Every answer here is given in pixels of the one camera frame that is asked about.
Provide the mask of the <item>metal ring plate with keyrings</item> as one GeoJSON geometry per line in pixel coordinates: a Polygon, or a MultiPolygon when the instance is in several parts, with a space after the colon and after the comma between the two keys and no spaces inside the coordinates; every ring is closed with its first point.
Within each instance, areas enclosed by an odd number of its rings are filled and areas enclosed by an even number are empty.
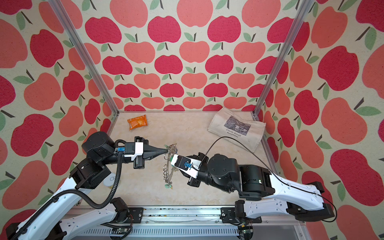
{"type": "Polygon", "coordinates": [[[173,173],[177,171],[177,168],[171,165],[172,157],[177,154],[178,149],[176,147],[177,144],[172,144],[170,146],[165,146],[167,152],[164,155],[164,159],[166,160],[166,164],[163,167],[163,180],[165,182],[166,189],[172,189],[173,183],[171,181],[173,173]]]}

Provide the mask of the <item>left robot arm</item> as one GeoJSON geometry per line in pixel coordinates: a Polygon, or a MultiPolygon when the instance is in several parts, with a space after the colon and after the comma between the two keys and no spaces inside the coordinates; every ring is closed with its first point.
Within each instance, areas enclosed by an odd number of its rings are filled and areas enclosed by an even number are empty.
{"type": "Polygon", "coordinates": [[[133,142],[113,141],[106,133],[92,134],[82,145],[87,156],[71,172],[63,185],[33,215],[6,228],[9,240],[71,240],[102,225],[122,229],[126,237],[133,228],[133,214],[121,198],[116,198],[122,165],[133,163],[143,169],[145,161],[168,152],[152,147],[149,141],[135,137],[133,142]],[[116,164],[113,188],[102,203],[88,194],[111,174],[108,164],[116,164]]]}

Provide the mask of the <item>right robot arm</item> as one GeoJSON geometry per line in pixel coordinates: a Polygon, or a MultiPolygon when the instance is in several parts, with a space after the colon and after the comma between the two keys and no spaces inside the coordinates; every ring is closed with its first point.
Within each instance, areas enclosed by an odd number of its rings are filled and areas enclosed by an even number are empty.
{"type": "Polygon", "coordinates": [[[178,156],[173,165],[189,178],[192,187],[205,183],[226,193],[237,192],[238,219],[292,215],[298,221],[318,222],[335,217],[332,204],[322,197],[320,182],[299,184],[260,166],[239,165],[236,159],[220,154],[212,158],[202,153],[178,156]]]}

